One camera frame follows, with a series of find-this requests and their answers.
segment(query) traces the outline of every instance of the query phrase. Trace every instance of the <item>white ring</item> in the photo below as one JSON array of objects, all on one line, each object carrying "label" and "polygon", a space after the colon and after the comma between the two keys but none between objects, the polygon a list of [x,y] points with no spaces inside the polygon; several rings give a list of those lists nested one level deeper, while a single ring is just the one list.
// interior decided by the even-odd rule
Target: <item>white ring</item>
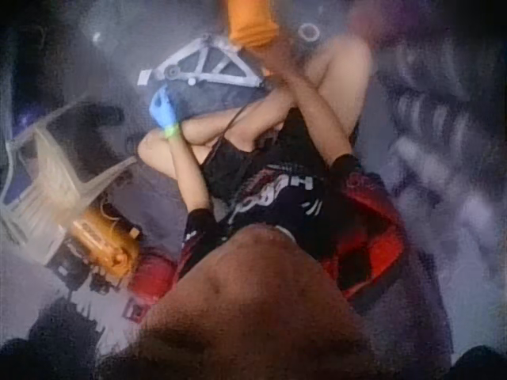
[{"label": "white ring", "polygon": [[[311,29],[311,31],[313,32],[313,36],[308,36],[305,29]],[[306,42],[315,42],[320,37],[320,30],[318,30],[315,24],[305,22],[304,24],[301,24],[301,26],[299,27],[298,34]]]}]

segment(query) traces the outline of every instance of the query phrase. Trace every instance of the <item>hand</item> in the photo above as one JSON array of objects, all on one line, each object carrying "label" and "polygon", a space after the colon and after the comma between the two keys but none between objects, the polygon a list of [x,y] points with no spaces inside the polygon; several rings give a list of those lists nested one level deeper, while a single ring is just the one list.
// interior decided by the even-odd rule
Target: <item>hand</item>
[{"label": "hand", "polygon": [[251,48],[250,52],[258,57],[268,70],[282,78],[299,73],[287,38],[278,36],[265,46]]},{"label": "hand", "polygon": [[161,87],[153,96],[150,115],[164,130],[177,124],[176,113],[167,96],[167,85]]}]

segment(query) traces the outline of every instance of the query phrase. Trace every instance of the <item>red object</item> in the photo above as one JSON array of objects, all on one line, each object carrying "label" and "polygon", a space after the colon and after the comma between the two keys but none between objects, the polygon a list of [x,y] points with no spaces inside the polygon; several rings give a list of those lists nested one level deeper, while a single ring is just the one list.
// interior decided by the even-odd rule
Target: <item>red object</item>
[{"label": "red object", "polygon": [[173,287],[177,264],[159,249],[148,249],[139,255],[139,264],[128,289],[149,305],[154,305]]}]

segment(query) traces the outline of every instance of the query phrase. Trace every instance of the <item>orange object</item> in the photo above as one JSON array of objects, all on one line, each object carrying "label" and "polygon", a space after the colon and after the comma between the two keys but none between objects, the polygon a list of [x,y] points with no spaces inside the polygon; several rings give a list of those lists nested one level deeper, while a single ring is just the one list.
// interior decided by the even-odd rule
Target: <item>orange object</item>
[{"label": "orange object", "polygon": [[278,36],[269,0],[227,0],[229,39],[240,46],[255,48]]},{"label": "orange object", "polygon": [[88,259],[107,273],[121,279],[127,275],[139,255],[139,244],[129,234],[115,228],[116,222],[89,208],[74,220],[71,234],[88,250]]}]

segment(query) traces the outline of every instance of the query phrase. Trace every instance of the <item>person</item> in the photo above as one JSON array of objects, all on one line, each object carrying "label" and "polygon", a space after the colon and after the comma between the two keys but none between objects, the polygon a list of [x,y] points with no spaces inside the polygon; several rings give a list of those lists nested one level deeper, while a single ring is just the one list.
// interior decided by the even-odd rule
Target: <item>person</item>
[{"label": "person", "polygon": [[[237,109],[178,123],[166,88],[154,97],[164,130],[139,156],[177,180],[189,216],[176,285],[136,342],[102,362],[103,379],[390,376],[348,302],[404,250],[381,182],[349,142],[371,53],[339,37],[303,74],[284,38],[253,54],[282,84],[231,128]],[[276,141],[259,150],[272,129]],[[211,196],[227,205],[219,222]]]}]

